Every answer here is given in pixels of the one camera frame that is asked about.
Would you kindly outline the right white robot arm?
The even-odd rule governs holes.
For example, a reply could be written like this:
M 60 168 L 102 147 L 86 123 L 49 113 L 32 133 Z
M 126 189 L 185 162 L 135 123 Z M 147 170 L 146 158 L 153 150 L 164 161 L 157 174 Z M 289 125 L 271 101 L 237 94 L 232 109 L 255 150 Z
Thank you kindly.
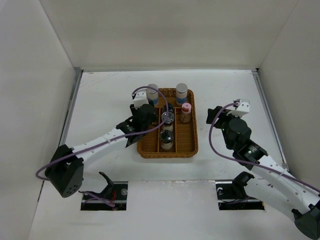
M 238 103 L 208 109 L 206 123 L 220 129 L 225 146 L 232 151 L 229 160 L 247 168 L 233 179 L 232 192 L 267 203 L 294 222 L 311 240 L 320 238 L 320 190 L 295 178 L 276 163 L 265 149 L 250 139 L 252 130 L 242 120 L 248 113 Z

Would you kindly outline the pink cap shaker bottle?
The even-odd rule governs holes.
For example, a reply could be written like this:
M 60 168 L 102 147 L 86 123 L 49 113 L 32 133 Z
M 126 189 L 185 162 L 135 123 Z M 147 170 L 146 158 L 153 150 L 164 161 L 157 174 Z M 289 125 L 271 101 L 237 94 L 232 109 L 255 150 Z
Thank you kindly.
M 179 119 L 182 123 L 189 123 L 192 119 L 192 105 L 190 103 L 183 103 L 181 106 L 181 113 Z

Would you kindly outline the clear lid black grinder jar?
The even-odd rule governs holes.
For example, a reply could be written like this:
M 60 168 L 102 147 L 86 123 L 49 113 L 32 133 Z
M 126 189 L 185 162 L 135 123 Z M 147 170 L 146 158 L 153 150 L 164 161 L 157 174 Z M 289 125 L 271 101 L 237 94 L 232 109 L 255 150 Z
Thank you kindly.
M 163 131 L 168 130 L 173 132 L 174 131 L 174 122 L 175 122 L 175 115 L 172 112 L 163 112 L 161 115 L 161 120 L 163 125 L 161 129 Z

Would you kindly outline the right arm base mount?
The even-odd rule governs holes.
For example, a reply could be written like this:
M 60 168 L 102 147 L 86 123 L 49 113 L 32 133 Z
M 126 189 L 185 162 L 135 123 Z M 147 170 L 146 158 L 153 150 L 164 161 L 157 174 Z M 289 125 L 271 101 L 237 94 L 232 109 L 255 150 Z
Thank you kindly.
M 233 180 L 218 180 L 215 182 L 218 209 L 220 211 L 265 210 L 264 203 L 249 197 L 245 186 L 254 176 L 241 172 Z

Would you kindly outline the black knob cap spice jar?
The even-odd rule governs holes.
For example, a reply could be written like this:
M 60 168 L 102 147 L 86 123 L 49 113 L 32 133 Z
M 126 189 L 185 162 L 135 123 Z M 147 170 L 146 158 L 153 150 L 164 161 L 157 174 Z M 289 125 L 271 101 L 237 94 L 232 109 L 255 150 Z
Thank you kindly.
M 174 134 L 170 130 L 161 130 L 159 134 L 160 147 L 164 151 L 170 151 L 174 145 Z

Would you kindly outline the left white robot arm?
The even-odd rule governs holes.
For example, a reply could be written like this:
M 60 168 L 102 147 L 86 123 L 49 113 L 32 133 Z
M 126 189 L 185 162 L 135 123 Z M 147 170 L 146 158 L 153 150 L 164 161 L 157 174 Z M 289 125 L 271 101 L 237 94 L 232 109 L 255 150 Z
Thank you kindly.
M 138 109 L 133 105 L 130 107 L 132 116 L 103 136 L 82 145 L 68 147 L 63 144 L 57 148 L 45 168 L 44 175 L 63 198 L 70 197 L 81 188 L 85 165 L 135 144 L 147 135 L 151 125 L 158 121 L 153 105 L 143 104 Z

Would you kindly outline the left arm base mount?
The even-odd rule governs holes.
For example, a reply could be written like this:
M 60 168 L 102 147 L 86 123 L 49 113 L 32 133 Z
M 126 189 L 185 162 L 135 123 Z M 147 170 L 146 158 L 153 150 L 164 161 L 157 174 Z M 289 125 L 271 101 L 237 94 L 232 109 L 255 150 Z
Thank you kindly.
M 82 193 L 81 211 L 126 211 L 128 188 L 127 181 L 112 181 L 104 172 L 99 174 L 105 179 L 106 186 L 101 192 L 80 191 Z

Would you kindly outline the black cap seasoning jar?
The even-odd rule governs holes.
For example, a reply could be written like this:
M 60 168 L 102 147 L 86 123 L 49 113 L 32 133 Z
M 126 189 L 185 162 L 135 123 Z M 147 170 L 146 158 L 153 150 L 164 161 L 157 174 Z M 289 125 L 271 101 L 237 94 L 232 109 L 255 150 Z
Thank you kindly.
M 167 105 L 165 104 L 162 108 L 163 113 L 165 112 L 174 113 L 174 111 L 175 111 L 175 108 L 171 103 L 168 103 Z

